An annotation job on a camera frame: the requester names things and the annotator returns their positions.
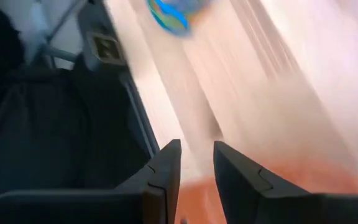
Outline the green rubber band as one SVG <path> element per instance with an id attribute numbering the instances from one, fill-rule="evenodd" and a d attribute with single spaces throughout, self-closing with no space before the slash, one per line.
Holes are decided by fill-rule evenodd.
<path id="1" fill-rule="evenodd" d="M 158 18 L 160 19 L 160 25 L 170 32 L 179 33 L 187 30 L 185 25 L 183 25 L 183 23 L 175 16 L 160 12 Z"/>

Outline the blue rubber band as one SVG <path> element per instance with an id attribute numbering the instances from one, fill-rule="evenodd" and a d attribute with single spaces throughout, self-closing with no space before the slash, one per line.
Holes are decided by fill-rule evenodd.
<path id="1" fill-rule="evenodd" d="M 187 35 L 212 0 L 146 0 L 156 22 L 174 35 Z"/>

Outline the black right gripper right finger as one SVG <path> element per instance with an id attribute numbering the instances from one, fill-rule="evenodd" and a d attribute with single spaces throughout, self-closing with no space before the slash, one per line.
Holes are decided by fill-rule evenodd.
<path id="1" fill-rule="evenodd" d="M 358 195 L 312 194 L 222 141 L 213 159 L 228 224 L 358 224 Z"/>

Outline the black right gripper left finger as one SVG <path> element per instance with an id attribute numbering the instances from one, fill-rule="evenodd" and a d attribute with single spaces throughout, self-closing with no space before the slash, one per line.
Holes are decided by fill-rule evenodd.
<path id="1" fill-rule="evenodd" d="M 115 188 L 1 194 L 0 224 L 174 224 L 180 169 L 174 139 Z"/>

